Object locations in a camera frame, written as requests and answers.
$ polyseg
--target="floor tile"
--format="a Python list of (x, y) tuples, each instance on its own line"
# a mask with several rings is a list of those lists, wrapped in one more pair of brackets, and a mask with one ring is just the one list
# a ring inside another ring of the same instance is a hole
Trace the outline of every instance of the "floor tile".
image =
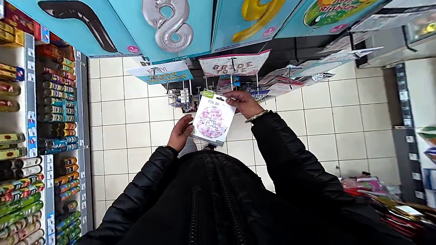
[(361, 110), (365, 131), (392, 128), (387, 103), (361, 105)]
[(123, 75), (123, 58), (101, 58), (100, 59), (100, 77), (116, 77)]
[(103, 151), (92, 151), (91, 152), (91, 166), (92, 166), (92, 175), (104, 175), (105, 167), (103, 163)]
[(137, 175), (138, 173), (135, 174), (129, 174), (129, 183), (132, 182), (133, 178)]
[(100, 79), (102, 101), (124, 99), (123, 77)]
[(115, 200), (128, 184), (127, 174), (105, 175), (106, 200)]
[(102, 102), (102, 123), (103, 125), (126, 123), (124, 100)]
[(106, 211), (108, 210), (108, 208), (110, 207), (110, 206), (112, 206), (112, 203), (114, 202), (115, 200), (109, 200), (109, 201), (106, 201)]
[(151, 146), (166, 146), (173, 128), (173, 121), (151, 122)]
[(138, 99), (148, 97), (148, 84), (135, 76), (124, 76), (124, 98)]
[(88, 76), (89, 76), (89, 79), (100, 78), (100, 61), (99, 61), (99, 59), (89, 59)]
[(357, 79), (361, 104), (387, 102), (383, 77)]
[(271, 110), (273, 112), (277, 111), (276, 107), (276, 97), (271, 96), (272, 98), (268, 99), (267, 101), (262, 100), (259, 105), (264, 108), (265, 110)]
[(174, 108), (173, 107), (173, 111), (174, 111), (174, 120), (180, 120), (180, 118), (186, 116), (187, 114), (191, 114), (193, 118), (195, 118), (195, 112), (193, 113), (183, 113), (181, 108)]
[(141, 64), (134, 61), (131, 57), (123, 57), (123, 68), (139, 67)]
[(148, 97), (167, 96), (167, 91), (162, 84), (148, 85)]
[(102, 125), (102, 103), (94, 102), (89, 104), (89, 125), (101, 126)]
[(303, 110), (278, 112), (278, 114), (297, 136), (307, 135)]
[(298, 136), (298, 138), (301, 140), (301, 142), (303, 142), (306, 150), (309, 150), (309, 145), (307, 144), (307, 136)]
[(126, 123), (145, 123), (150, 121), (148, 99), (126, 99)]
[(368, 159), (369, 172), (386, 184), (401, 184), (396, 157)]
[(227, 142), (224, 142), (223, 146), (217, 146), (217, 148), (215, 148), (215, 150), (227, 154), (228, 153), (227, 152)]
[(105, 195), (105, 177), (104, 175), (93, 176), (92, 177), (92, 192), (95, 201), (106, 200)]
[(103, 126), (103, 149), (124, 149), (127, 148), (126, 125)]
[(264, 166), (256, 166), (256, 173), (262, 179), (262, 183), (265, 188), (269, 191), (275, 191), (274, 183), (271, 177), (269, 177), (268, 170), (266, 169), (266, 165)]
[(357, 78), (381, 77), (383, 71), (380, 68), (355, 68)]
[(173, 107), (168, 104), (168, 97), (148, 98), (150, 121), (174, 120)]
[(307, 135), (334, 133), (331, 108), (304, 110)]
[(246, 119), (243, 115), (235, 115), (232, 124), (228, 129), (227, 141), (231, 140), (251, 140), (251, 124), (245, 123)]
[(332, 175), (336, 175), (337, 177), (340, 177), (341, 174), (339, 173), (339, 162), (338, 161), (330, 161), (330, 162), (321, 162), (321, 165), (323, 166), (324, 170)]
[(126, 124), (126, 132), (127, 148), (151, 146), (149, 122)]
[(127, 174), (127, 149), (103, 151), (105, 174)]
[(89, 79), (89, 102), (100, 102), (102, 100), (100, 79)]
[(358, 105), (356, 79), (330, 81), (331, 106)]
[(254, 149), (252, 140), (228, 141), (228, 154), (247, 166), (254, 166)]
[(248, 167), (251, 171), (253, 171), (254, 173), (256, 173), (256, 166), (249, 166)]
[(259, 147), (257, 146), (257, 140), (253, 140), (253, 146), (254, 146), (254, 162), (257, 166), (259, 165), (266, 165), (265, 160), (262, 157), (262, 154), (260, 153)]
[(94, 224), (97, 228), (105, 216), (106, 213), (106, 201), (96, 201), (94, 203)]
[(290, 111), (303, 109), (303, 95), (301, 89), (291, 91), (276, 97), (277, 111)]
[(336, 67), (335, 69), (330, 70), (329, 71), (330, 73), (335, 73), (336, 75), (329, 78), (329, 81), (356, 78), (356, 71), (354, 70), (354, 68), (355, 68), (355, 62), (351, 61), (339, 67)]
[(310, 152), (319, 161), (337, 160), (336, 139), (334, 134), (313, 135), (307, 137)]
[(336, 134), (336, 145), (339, 160), (366, 158), (363, 132)]
[(102, 127), (91, 127), (91, 150), (103, 150)]
[(328, 82), (319, 82), (301, 88), (305, 109), (331, 107)]
[(368, 158), (395, 157), (392, 130), (364, 132)]
[(127, 159), (129, 160), (129, 173), (136, 174), (151, 156), (151, 147), (127, 149)]
[(334, 131), (336, 133), (348, 133), (363, 131), (360, 106), (333, 107)]
[(368, 172), (368, 160), (347, 160), (339, 161), (341, 177), (356, 177), (362, 174), (362, 171)]

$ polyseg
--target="person's left hand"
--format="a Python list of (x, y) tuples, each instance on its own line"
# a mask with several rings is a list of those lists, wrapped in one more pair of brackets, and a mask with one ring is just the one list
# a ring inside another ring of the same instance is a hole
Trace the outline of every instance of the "person's left hand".
[(194, 120), (194, 118), (191, 114), (188, 114), (177, 122), (171, 132), (167, 146), (172, 147), (177, 152), (180, 152), (183, 147), (185, 147), (188, 136), (192, 133), (192, 130), (194, 130), (194, 126), (189, 124), (192, 120)]

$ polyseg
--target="gold number balloon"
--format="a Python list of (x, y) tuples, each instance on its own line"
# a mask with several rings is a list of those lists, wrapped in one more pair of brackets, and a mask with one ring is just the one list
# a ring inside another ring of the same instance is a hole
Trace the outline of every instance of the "gold number balloon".
[(260, 31), (277, 15), (285, 2), (286, 0), (271, 0), (269, 3), (261, 4), (260, 0), (245, 0), (242, 4), (242, 17), (246, 21), (257, 22), (250, 28), (236, 33), (232, 41), (241, 42)]
[[(172, 14), (166, 18), (163, 7), (170, 7)], [(186, 23), (189, 17), (187, 0), (143, 0), (142, 13), (149, 25), (156, 28), (157, 45), (168, 52), (180, 52), (192, 43), (194, 31)]]

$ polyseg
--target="hand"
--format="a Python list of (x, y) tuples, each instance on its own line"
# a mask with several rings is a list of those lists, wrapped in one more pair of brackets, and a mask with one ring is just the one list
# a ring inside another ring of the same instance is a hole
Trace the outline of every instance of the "hand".
[(263, 108), (247, 91), (230, 91), (224, 93), (223, 96), (228, 98), (226, 100), (227, 104), (238, 108), (239, 112), (242, 113), (246, 119), (263, 111)]
[(194, 130), (194, 126), (189, 124), (192, 120), (194, 120), (194, 118), (191, 114), (188, 114), (177, 122), (171, 132), (167, 146), (172, 147), (177, 152), (180, 152), (183, 147), (185, 147), (188, 136), (192, 133), (192, 130)]

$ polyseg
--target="person's right hand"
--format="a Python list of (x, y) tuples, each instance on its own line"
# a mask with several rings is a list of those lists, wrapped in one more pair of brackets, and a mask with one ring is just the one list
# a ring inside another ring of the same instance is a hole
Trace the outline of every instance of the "person's right hand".
[(228, 98), (226, 100), (227, 104), (238, 108), (240, 113), (242, 113), (246, 119), (249, 119), (263, 111), (263, 108), (247, 91), (234, 90), (224, 93), (223, 96)]

